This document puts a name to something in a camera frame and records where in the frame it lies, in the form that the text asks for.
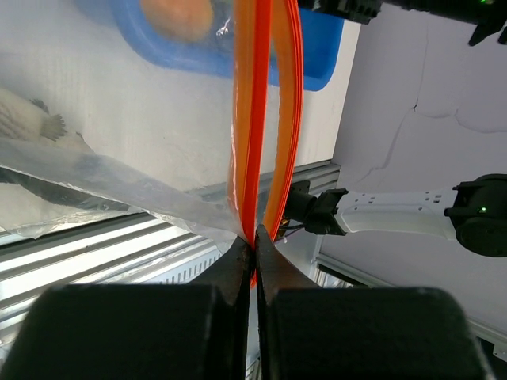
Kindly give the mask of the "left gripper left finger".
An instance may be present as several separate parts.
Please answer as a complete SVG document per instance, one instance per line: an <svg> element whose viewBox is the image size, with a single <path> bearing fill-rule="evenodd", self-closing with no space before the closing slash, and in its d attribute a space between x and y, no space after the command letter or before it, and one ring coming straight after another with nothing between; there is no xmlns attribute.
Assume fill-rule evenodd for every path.
<svg viewBox="0 0 507 380"><path fill-rule="evenodd" d="M185 284L70 284L32 305L4 379L243 379L252 251Z"/></svg>

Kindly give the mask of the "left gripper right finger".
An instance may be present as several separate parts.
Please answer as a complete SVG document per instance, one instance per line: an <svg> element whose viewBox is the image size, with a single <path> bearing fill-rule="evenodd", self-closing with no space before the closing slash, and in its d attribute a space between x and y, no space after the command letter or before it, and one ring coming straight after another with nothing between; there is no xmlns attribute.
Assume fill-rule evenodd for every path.
<svg viewBox="0 0 507 380"><path fill-rule="evenodd" d="M255 236L265 379L492 379L460 304L434 287L324 288L259 226Z"/></svg>

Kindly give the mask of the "grey toy fish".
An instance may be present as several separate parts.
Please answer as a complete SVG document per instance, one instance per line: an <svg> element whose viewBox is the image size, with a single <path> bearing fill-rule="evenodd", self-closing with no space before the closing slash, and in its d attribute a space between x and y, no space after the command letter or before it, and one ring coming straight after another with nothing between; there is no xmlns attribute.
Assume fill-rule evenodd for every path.
<svg viewBox="0 0 507 380"><path fill-rule="evenodd" d="M27 100L4 88L1 88L1 138L93 153L82 134L67 126L60 114L51 114L41 99Z"/></svg>

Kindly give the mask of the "clear orange zip bag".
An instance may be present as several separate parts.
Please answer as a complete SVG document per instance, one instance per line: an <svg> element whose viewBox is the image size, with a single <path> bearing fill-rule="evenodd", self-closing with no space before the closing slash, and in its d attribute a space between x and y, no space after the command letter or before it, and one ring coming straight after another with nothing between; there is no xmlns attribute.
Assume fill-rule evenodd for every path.
<svg viewBox="0 0 507 380"><path fill-rule="evenodd" d="M30 237L142 211L218 242L274 236L303 113L295 1L231 1L230 78L135 53L110 1L4 1L1 88L41 99L93 153L1 138L1 226Z"/></svg>

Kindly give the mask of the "yellow orange mango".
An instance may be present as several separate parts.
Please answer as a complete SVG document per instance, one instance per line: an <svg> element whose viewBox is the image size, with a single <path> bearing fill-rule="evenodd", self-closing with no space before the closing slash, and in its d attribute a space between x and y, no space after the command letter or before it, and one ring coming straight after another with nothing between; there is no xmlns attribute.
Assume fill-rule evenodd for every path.
<svg viewBox="0 0 507 380"><path fill-rule="evenodd" d="M208 0L143 0L139 4L148 23L168 38L196 42L212 27L214 11Z"/></svg>

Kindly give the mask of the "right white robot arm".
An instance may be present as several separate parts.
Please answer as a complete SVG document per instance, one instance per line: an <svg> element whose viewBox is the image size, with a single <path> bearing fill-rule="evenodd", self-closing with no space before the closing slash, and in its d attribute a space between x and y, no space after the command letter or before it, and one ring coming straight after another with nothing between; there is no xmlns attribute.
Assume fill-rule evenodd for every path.
<svg viewBox="0 0 507 380"><path fill-rule="evenodd" d="M506 1L298 1L304 10L367 25L384 3L475 25L468 45L501 31L506 45ZM426 234L457 241L484 257L506 257L506 174L493 173L452 188L367 194L344 188L308 193L308 181L288 193L283 216L299 222L286 229L345 236L363 231Z"/></svg>

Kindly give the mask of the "blue plastic bin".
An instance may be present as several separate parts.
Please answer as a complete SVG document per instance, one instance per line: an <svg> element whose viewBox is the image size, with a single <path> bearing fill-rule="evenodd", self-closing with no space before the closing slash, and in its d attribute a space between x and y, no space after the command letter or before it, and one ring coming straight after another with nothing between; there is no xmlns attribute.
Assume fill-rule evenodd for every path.
<svg viewBox="0 0 507 380"><path fill-rule="evenodd" d="M138 1L110 1L113 20L130 48L158 67L230 78L234 71L234 17L231 1L212 1L211 31L186 43L160 35ZM337 62L344 21L310 10L299 11L303 38L303 88L319 91Z"/></svg>

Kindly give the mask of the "aluminium front rail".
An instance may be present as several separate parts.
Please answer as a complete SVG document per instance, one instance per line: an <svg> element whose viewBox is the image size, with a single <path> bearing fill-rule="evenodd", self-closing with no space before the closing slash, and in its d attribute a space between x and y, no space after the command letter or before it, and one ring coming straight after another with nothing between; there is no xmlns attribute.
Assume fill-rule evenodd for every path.
<svg viewBox="0 0 507 380"><path fill-rule="evenodd" d="M30 306L50 287L157 283L162 273L230 246L147 214L67 225L38 239L3 231L1 349L12 344Z"/></svg>

